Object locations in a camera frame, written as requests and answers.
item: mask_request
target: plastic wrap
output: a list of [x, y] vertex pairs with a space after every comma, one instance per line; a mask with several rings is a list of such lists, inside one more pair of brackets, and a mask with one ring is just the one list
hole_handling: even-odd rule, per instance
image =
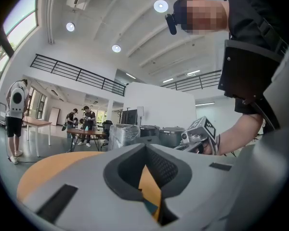
[[109, 131], [108, 150], [115, 150], [126, 145], [136, 143], [136, 139], [140, 137], [140, 129], [136, 125], [114, 124], [111, 125]]

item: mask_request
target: black shirt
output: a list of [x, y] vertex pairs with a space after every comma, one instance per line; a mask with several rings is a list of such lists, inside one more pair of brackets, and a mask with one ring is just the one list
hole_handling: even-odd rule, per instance
[[[273, 26], [279, 36], [289, 43], [289, 38], [282, 26], [281, 20], [275, 15], [271, 6], [264, 0], [245, 0], [256, 12], [265, 18]], [[254, 44], [266, 49], [269, 45], [261, 36], [257, 24], [240, 4], [240, 0], [229, 0], [229, 31], [233, 40]], [[246, 115], [256, 114], [257, 112], [251, 105], [244, 105], [241, 99], [236, 99], [235, 111]]]
[[[73, 112], [69, 113], [69, 114], [67, 115], [67, 118], [69, 118], [69, 119], [72, 121], [72, 120], [74, 119], [74, 114], [73, 114]], [[67, 120], [67, 123], [68, 123], [69, 125], [73, 124], [73, 122], [70, 122], [70, 121], [68, 121], [68, 120]]]
[[[95, 113], [93, 111], [85, 113], [84, 117], [95, 118]], [[93, 121], [88, 121], [84, 119], [85, 126], [93, 126]]]

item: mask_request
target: whiteboard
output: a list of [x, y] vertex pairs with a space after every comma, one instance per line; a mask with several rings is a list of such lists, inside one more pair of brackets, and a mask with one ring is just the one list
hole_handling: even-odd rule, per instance
[[60, 112], [60, 109], [52, 108], [52, 111], [50, 113], [48, 121], [51, 122], [52, 125], [54, 125], [54, 126], [57, 126], [59, 112]]

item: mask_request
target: man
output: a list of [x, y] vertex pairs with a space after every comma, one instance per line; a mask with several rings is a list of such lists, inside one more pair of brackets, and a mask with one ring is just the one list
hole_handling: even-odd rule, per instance
[[[11, 152], [10, 160], [14, 164], [18, 164], [19, 156], [23, 154], [21, 150], [19, 150], [19, 137], [21, 136], [21, 127], [23, 123], [23, 117], [26, 112], [26, 109], [28, 107], [28, 90], [27, 90], [27, 80], [23, 79], [21, 81], [17, 81], [13, 83], [6, 95], [6, 101], [7, 101], [7, 109], [6, 109], [6, 128], [7, 128], [7, 134], [8, 134], [8, 144], [9, 144], [9, 150]], [[10, 99], [11, 99], [11, 93], [14, 91], [14, 89], [19, 88], [20, 92], [23, 91], [24, 93], [24, 100], [21, 102], [24, 102], [24, 109], [22, 113], [18, 113], [13, 111], [13, 109], [10, 109]]]
[[[88, 106], [84, 106], [82, 110], [84, 110], [84, 112], [85, 112], [85, 114], [84, 114], [84, 124], [83, 124], [82, 128], [85, 130], [86, 127], [88, 127], [89, 130], [92, 130], [93, 125], [94, 125], [94, 121], [95, 121], [95, 113], [93, 111], [91, 111]], [[86, 146], [88, 146], [88, 147], [91, 147], [90, 138], [91, 138], [91, 136], [87, 135]], [[81, 136], [81, 141], [78, 143], [78, 145], [83, 145], [84, 142], [85, 142], [85, 135], [83, 134]]]
[[[228, 31], [233, 40], [254, 44], [269, 50], [272, 47], [261, 35], [253, 15], [248, 7], [255, 10], [273, 27], [283, 39], [285, 45], [289, 38], [279, 18], [274, 15], [271, 7], [263, 0], [177, 0], [173, 6], [176, 19], [181, 21], [181, 27], [186, 32], [205, 34], [212, 31]], [[283, 55], [286, 49], [277, 53]], [[250, 105], [244, 105], [242, 100], [236, 99], [235, 111], [242, 113], [236, 124], [217, 138], [218, 154], [235, 151], [256, 137], [263, 117]], [[211, 147], [206, 146], [205, 154], [211, 154]]]
[[[78, 113], [78, 109], [73, 109], [71, 113], [68, 113], [67, 115], [67, 125], [66, 125], [66, 136], [68, 139], [71, 138], [71, 133], [68, 133], [67, 130], [70, 128], [73, 128], [73, 120], [74, 120], [74, 114]], [[73, 144], [74, 144], [74, 138], [75, 134], [72, 134]]]

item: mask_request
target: table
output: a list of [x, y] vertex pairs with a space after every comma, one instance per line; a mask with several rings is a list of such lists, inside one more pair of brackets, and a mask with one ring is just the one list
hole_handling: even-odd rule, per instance
[[35, 128], [35, 148], [37, 150], [37, 156], [39, 157], [39, 147], [38, 147], [38, 133], [39, 128], [48, 126], [48, 145], [50, 145], [50, 131], [51, 131], [51, 122], [38, 120], [29, 116], [25, 116], [24, 122], [27, 124], [27, 140], [29, 140], [29, 126]]
[[90, 136], [91, 136], [91, 135], [93, 135], [93, 136], [95, 135], [96, 138], [97, 138], [97, 141], [94, 140], [94, 143], [95, 143], [95, 145], [96, 145], [97, 150], [98, 150], [98, 151], [101, 151], [101, 147], [102, 147], [102, 145], [101, 145], [101, 138], [106, 135], [106, 134], [105, 134], [104, 132], [102, 132], [102, 131], [92, 131], [92, 130], [85, 131], [85, 130], [77, 129], [77, 128], [70, 128], [70, 129], [68, 129], [66, 132], [67, 132], [67, 133], [71, 133], [71, 134], [75, 134], [75, 135], [77, 136], [74, 145], [73, 145], [73, 141], [71, 142], [71, 148], [70, 148], [69, 152], [73, 152], [73, 151], [74, 151], [74, 149], [75, 149], [75, 147], [76, 147], [76, 145], [77, 145], [78, 138], [79, 138], [81, 135], [83, 135], [83, 134], [84, 134], [84, 135], [90, 135]]
[[[20, 179], [17, 187], [17, 199], [22, 202], [39, 186], [50, 180], [71, 164], [83, 158], [97, 156], [101, 153], [104, 152], [63, 153], [38, 161], [32, 165]], [[146, 166], [144, 167], [140, 178], [139, 189], [142, 189], [143, 197], [146, 200], [158, 206], [157, 211], [153, 215], [154, 219], [157, 221], [160, 211], [161, 192]]]

